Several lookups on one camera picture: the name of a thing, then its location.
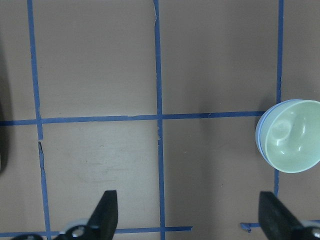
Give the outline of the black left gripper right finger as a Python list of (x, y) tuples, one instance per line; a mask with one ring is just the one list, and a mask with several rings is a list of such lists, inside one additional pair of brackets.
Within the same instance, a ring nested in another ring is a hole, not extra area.
[(298, 220), (271, 192), (259, 194), (258, 223), (269, 240), (318, 240), (320, 224)]

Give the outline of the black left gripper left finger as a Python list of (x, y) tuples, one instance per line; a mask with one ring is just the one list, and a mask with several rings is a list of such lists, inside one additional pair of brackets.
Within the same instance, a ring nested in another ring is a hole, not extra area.
[(59, 234), (57, 240), (112, 240), (118, 225), (118, 196), (107, 190), (86, 224), (78, 224)]

